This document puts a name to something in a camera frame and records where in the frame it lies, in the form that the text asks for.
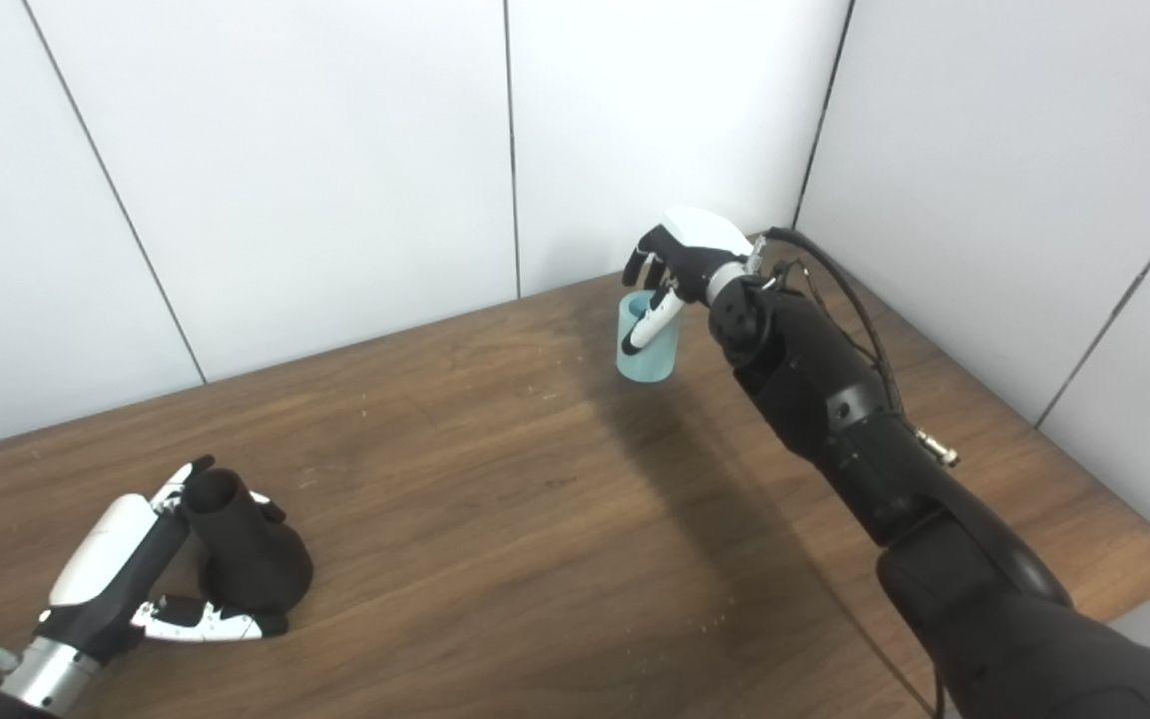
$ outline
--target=robotic hand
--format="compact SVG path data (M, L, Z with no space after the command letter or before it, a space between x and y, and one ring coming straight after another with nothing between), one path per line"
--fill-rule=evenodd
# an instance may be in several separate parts
M152 499L121 496L97 520L51 588L33 640L0 651L0 719L68 716L87 682L143 638L241 641L288 632L286 610L314 575L305 545L268 497L210 457L179 467ZM208 601L148 602L191 528L210 552Z
M766 239L835 275L874 350L857 350L816 299L782 290L783 277L757 274ZM866 311L825 252L796 231L750 243L724 219L673 208L634 251L626 284L646 259L658 262L646 277L652 308L670 318L688 301L708 306L739 388L884 550L876 578L964 719L1150 719L1150 649L1079 614L1035 552L946 473L953 451L904 415ZM652 339L647 320L626 352Z
M645 288L656 295L624 336L622 346L629 355L651 343L688 301L712 305L716 291L731 278L757 273L760 255L730 220L703 209L673 208L632 251L624 265L624 285L636 284L647 263Z

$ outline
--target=wire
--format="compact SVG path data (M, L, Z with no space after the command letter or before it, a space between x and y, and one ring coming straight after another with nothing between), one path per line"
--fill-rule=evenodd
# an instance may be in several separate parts
M767 239L775 239L787 243L787 245L797 246L799 250L804 250L815 262L819 262L828 274L831 275L836 286L841 288L841 291L845 296L845 299L850 301L850 305L854 308L854 314L859 315L859 322L864 324L864 331L867 332L867 342L873 346L873 354L875 354L875 366L876 374L881 375L881 382L885 385L885 398L889 400L890 410L895 411L900 415L904 414L904 398L899 396L898 385L895 383L895 372L890 369L889 355L885 353L885 345L881 344L881 337L876 334L876 328L873 324L873 319L867 314L867 309L862 301L859 301L859 296L854 292L853 288L850 286L850 281L845 278L845 274L841 271L841 268L836 266L835 261L831 260L830 255L811 238L804 236L795 229L784 228L770 228L767 231L761 232L762 237ZM806 275L806 281L812 284L812 295L815 295L815 300L821 300L821 296L818 295L815 288L813 288L813 282Z
M873 351L867 350L866 346L854 341L854 337L851 337L850 332L845 331L843 327L841 327L841 322L837 322L836 318L834 318L834 315L831 315L831 313L828 311L827 301L822 299L822 295L819 291L819 288L813 282L813 277L811 275L811 268L807 268L806 263L804 263L800 259L792 260L790 262L784 262L782 260L776 262L775 269L773 269L772 273L770 284L768 284L767 288L775 286L775 289L779 291L783 290L783 288L787 285L787 278L789 278L790 274L792 274L793 268L802 269L802 276L806 278L806 286L811 288L811 296L813 297L813 300L815 300L815 305L819 306L819 311L821 311L822 315L825 315L825 318L828 318L828 322L834 323L834 327L836 327L836 331L841 332L841 337L845 337L845 342L848 342L850 346L854 347L854 352L859 352L859 354L866 357L868 362L872 362L873 366L875 366L876 355L873 354Z

